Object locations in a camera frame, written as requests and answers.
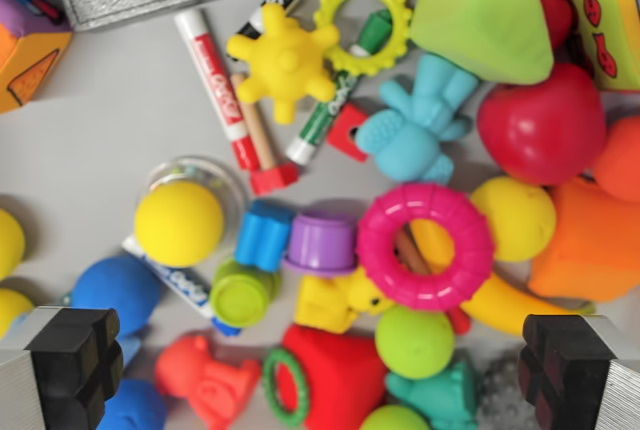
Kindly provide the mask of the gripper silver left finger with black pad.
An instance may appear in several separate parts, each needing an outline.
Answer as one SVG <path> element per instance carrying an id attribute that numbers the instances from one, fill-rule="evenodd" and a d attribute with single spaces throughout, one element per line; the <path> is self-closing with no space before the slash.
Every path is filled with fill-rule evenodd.
<path id="1" fill-rule="evenodd" d="M 41 306 L 1 339 L 3 429 L 95 429 L 119 388 L 113 309 Z"/>

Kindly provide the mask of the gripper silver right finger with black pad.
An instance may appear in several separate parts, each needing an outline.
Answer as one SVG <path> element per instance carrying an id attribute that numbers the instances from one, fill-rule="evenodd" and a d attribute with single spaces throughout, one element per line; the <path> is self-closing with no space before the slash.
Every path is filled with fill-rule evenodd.
<path id="1" fill-rule="evenodd" d="M 518 362 L 541 429 L 637 429 L 639 348 L 605 316 L 530 315 Z"/>

